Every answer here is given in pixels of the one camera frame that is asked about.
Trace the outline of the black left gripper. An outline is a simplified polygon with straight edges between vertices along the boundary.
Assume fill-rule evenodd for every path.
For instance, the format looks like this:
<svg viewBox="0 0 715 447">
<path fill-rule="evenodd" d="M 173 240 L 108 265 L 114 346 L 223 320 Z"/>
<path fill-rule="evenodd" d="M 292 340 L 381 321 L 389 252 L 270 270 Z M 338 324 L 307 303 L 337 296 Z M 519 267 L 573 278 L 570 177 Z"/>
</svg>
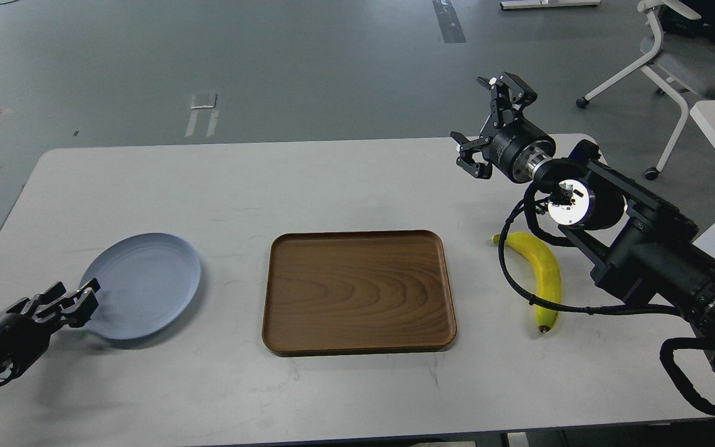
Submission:
<svg viewBox="0 0 715 447">
<path fill-rule="evenodd" d="M 63 326 L 81 328 L 96 311 L 97 278 L 69 295 L 62 282 L 45 292 L 23 297 L 0 315 L 0 382 L 23 375 L 48 350 L 50 339 Z M 35 318 L 23 314 L 35 314 Z"/>
</svg>

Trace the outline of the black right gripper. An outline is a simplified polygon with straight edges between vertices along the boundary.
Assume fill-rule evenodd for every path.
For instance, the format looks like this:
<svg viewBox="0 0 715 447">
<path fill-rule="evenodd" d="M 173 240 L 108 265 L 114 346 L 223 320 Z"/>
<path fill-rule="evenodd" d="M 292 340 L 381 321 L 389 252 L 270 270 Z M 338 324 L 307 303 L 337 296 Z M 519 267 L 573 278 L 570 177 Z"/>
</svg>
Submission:
<svg viewBox="0 0 715 447">
<path fill-rule="evenodd" d="M 523 119 L 525 108 L 536 102 L 538 93 L 513 73 L 493 78 L 479 76 L 476 82 L 490 93 L 488 118 L 480 131 L 482 135 L 474 140 L 459 131 L 449 133 L 459 152 L 455 164 L 480 180 L 493 176 L 494 165 L 517 184 L 532 181 L 534 167 L 552 158 L 556 150 L 550 135 Z M 491 163 L 485 160 L 485 149 Z"/>
</svg>

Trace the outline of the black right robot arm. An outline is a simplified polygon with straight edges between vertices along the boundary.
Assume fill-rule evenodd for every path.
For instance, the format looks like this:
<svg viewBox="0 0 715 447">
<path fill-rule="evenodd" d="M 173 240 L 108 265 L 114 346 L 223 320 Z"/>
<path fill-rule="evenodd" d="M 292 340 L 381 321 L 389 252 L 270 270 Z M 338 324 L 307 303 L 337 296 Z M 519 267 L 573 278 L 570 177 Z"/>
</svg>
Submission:
<svg viewBox="0 0 715 447">
<path fill-rule="evenodd" d="M 489 92 L 489 114 L 475 139 L 454 131 L 456 164 L 474 178 L 494 170 L 526 190 L 507 218 L 524 215 L 534 237 L 551 246 L 576 247 L 593 264 L 594 285 L 621 305 L 571 307 L 525 291 L 498 256 L 509 285 L 531 305 L 559 312 L 605 316 L 667 314 L 681 317 L 696 338 L 663 342 L 659 360 L 688 404 L 715 416 L 715 258 L 692 243 L 697 226 L 663 198 L 601 160 L 594 142 L 579 141 L 556 156 L 552 136 L 524 116 L 537 93 L 513 73 L 477 78 Z"/>
</svg>

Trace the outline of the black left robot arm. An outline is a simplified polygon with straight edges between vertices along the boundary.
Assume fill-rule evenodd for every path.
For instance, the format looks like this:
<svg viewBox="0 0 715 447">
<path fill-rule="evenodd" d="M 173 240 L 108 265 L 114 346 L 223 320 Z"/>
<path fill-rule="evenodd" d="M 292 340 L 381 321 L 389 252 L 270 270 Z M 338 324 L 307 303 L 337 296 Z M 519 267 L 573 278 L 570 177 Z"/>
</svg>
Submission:
<svg viewBox="0 0 715 447">
<path fill-rule="evenodd" d="M 81 328 L 99 303 L 97 278 L 67 294 L 62 282 L 33 297 L 23 297 L 0 311 L 0 387 L 23 375 L 45 354 L 62 327 Z"/>
</svg>

